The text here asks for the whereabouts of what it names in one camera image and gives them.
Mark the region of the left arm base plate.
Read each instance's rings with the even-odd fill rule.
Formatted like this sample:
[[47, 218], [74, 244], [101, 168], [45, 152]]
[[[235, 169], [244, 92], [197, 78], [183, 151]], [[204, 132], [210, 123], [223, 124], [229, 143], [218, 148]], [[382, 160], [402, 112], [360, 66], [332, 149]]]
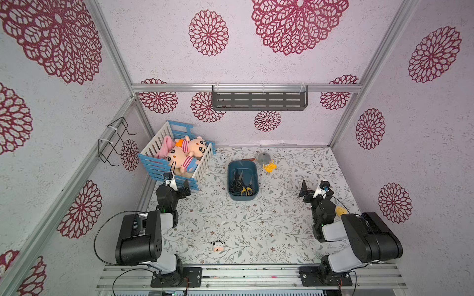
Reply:
[[152, 288], [195, 288], [201, 287], [202, 268], [178, 267], [176, 271], [165, 275], [154, 275]]

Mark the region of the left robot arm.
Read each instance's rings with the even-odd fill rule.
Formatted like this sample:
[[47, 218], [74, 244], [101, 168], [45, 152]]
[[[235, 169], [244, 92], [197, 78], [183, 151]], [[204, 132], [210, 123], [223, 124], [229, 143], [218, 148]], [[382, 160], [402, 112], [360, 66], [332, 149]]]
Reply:
[[188, 181], [179, 187], [173, 173], [164, 173], [156, 190], [158, 207], [123, 217], [115, 251], [117, 264], [148, 267], [159, 283], [168, 287], [181, 284], [185, 277], [182, 262], [164, 250], [162, 234], [177, 226], [178, 202], [190, 195]]

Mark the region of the all black scissors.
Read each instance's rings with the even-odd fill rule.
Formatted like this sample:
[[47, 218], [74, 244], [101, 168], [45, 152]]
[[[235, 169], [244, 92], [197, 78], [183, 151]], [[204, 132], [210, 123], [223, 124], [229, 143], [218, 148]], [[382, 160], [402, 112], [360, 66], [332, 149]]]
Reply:
[[241, 183], [239, 180], [239, 170], [233, 170], [233, 179], [232, 182], [230, 183], [229, 191], [233, 195], [237, 195], [240, 193], [240, 188], [241, 188]]

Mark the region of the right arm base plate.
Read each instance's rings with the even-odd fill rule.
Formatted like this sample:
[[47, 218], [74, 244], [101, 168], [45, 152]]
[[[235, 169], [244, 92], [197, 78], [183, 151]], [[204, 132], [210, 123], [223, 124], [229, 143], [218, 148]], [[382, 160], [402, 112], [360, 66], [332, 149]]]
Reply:
[[304, 287], [349, 287], [353, 285], [349, 273], [336, 273], [320, 266], [302, 266], [299, 275]]

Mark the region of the yellow black scissors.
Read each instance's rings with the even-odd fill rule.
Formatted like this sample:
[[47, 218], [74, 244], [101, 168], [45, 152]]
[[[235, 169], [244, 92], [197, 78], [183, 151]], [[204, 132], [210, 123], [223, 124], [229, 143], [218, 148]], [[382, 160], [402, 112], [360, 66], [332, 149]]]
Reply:
[[246, 185], [242, 183], [242, 190], [241, 190], [241, 196], [252, 196], [254, 194], [253, 192], [253, 181], [254, 178], [251, 178], [249, 183]]

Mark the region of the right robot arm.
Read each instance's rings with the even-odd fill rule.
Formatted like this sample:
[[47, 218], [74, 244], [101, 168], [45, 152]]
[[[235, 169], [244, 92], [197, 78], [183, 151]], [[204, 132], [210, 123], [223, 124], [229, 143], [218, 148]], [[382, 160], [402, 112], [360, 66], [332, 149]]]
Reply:
[[313, 236], [318, 242], [349, 241], [345, 249], [323, 256], [317, 267], [300, 267], [304, 287], [351, 286], [355, 284], [352, 271], [402, 257], [401, 241], [375, 212], [337, 214], [328, 181], [322, 180], [315, 191], [303, 181], [299, 197], [311, 205]]

